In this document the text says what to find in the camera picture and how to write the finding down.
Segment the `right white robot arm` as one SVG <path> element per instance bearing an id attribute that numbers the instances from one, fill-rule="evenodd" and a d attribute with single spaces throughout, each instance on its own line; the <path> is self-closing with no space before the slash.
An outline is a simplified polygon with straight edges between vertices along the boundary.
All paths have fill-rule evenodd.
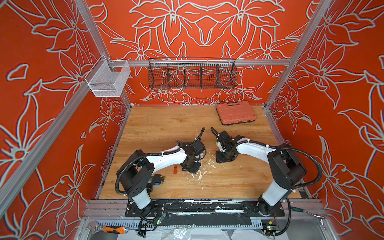
<path id="1" fill-rule="evenodd" d="M 272 146 L 243 136 L 233 138 L 226 131 L 218 133 L 214 128 L 211 128 L 211 132 L 216 137 L 219 148 L 216 152 L 217 163 L 232 162 L 239 155 L 247 155 L 269 164 L 273 181 L 259 199 L 260 204 L 265 207 L 275 206 L 280 200 L 288 197 L 293 190 L 312 186 L 323 176 L 321 164 L 312 155 L 292 148 L 290 145 Z M 299 184 L 307 174 L 307 168 L 297 154 L 304 155 L 316 165 L 317 175 L 312 181 Z"/>

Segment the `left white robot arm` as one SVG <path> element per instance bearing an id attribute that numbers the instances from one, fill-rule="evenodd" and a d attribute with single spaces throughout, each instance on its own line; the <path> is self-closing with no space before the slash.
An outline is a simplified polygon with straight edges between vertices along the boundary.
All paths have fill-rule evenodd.
<path id="1" fill-rule="evenodd" d="M 200 160 L 207 154 L 200 140 L 178 142 L 169 150 L 158 153 L 135 151 L 117 171 L 115 191 L 126 195 L 143 210 L 151 203 L 146 186 L 151 176 L 164 168 L 180 165 L 184 171 L 195 174 L 201 167 Z"/>

